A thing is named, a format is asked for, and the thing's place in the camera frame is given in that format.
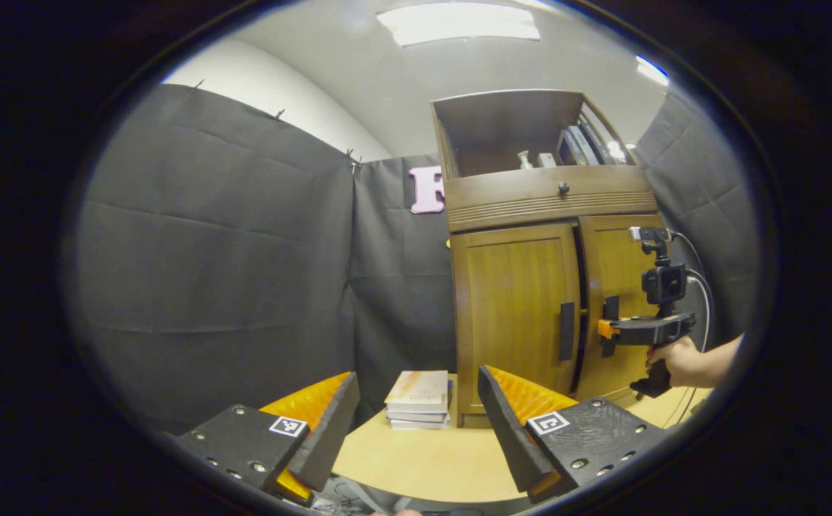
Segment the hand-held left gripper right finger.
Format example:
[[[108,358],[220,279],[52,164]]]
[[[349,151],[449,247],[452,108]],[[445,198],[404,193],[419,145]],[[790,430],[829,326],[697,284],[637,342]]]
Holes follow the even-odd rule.
[[[490,365],[478,369],[477,393],[516,488],[531,503],[599,483],[668,434],[599,396],[574,401]]]

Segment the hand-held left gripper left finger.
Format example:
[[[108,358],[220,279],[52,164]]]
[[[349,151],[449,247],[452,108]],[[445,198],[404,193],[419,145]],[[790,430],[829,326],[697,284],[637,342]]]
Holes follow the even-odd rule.
[[[330,480],[359,400],[358,375],[348,371],[261,408],[233,404],[172,439],[253,489],[310,506]]]

